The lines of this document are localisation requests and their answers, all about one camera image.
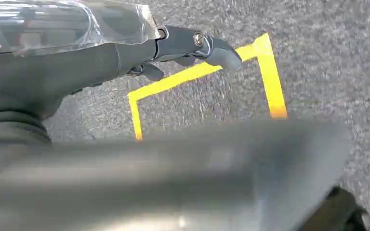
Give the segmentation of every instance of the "clear plastic wrap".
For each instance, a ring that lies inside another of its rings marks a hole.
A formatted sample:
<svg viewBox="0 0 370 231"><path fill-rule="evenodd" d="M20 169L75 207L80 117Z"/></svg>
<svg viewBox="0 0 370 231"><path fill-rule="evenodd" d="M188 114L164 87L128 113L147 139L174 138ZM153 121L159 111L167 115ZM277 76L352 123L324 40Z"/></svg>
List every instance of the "clear plastic wrap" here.
<svg viewBox="0 0 370 231"><path fill-rule="evenodd" d="M112 0L0 0L0 52L45 55L159 33L147 5Z"/></svg>

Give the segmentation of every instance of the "metal bolt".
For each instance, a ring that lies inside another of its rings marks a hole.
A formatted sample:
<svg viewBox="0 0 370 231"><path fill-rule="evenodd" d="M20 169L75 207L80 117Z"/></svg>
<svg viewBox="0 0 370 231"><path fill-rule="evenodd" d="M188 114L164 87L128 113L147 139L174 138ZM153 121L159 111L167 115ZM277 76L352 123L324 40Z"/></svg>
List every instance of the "metal bolt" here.
<svg viewBox="0 0 370 231"><path fill-rule="evenodd" d="M194 34L195 45L201 47L203 46L203 34L200 31L195 32Z"/></svg>

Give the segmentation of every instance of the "yellow tape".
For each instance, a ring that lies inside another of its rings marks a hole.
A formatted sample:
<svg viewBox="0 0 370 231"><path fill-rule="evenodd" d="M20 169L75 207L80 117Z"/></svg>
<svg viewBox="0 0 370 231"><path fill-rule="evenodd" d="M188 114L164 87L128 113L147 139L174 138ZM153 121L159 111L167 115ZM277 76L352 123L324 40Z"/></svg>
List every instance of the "yellow tape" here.
<svg viewBox="0 0 370 231"><path fill-rule="evenodd" d="M130 95L128 97L131 107L132 123L134 124L135 137L137 138L137 140L142 140L143 132L141 131L140 113L138 112L138 100L130 97Z"/></svg>
<svg viewBox="0 0 370 231"><path fill-rule="evenodd" d="M264 89L270 109L270 115L273 118L286 118L286 106L284 104L283 92L278 77L276 61L274 59L269 35L267 33L263 34L257 38L254 43L237 48L236 52L241 57L242 61L247 61L258 57ZM138 112L137 105L138 100L171 89L179 84L212 74L221 69L222 68L220 66L211 66L207 63L197 64L158 82L154 82L130 92L128 94L128 98L131 107L132 123L134 125L136 138L141 140L143 137L141 131L140 114Z"/></svg>
<svg viewBox="0 0 370 231"><path fill-rule="evenodd" d="M272 44L268 34L257 38L255 43L260 44L259 61L260 72L262 73L264 90L266 92L267 104L269 105L272 118L287 118L286 105L284 103L283 90L281 89L280 78L276 61L273 54Z"/></svg>

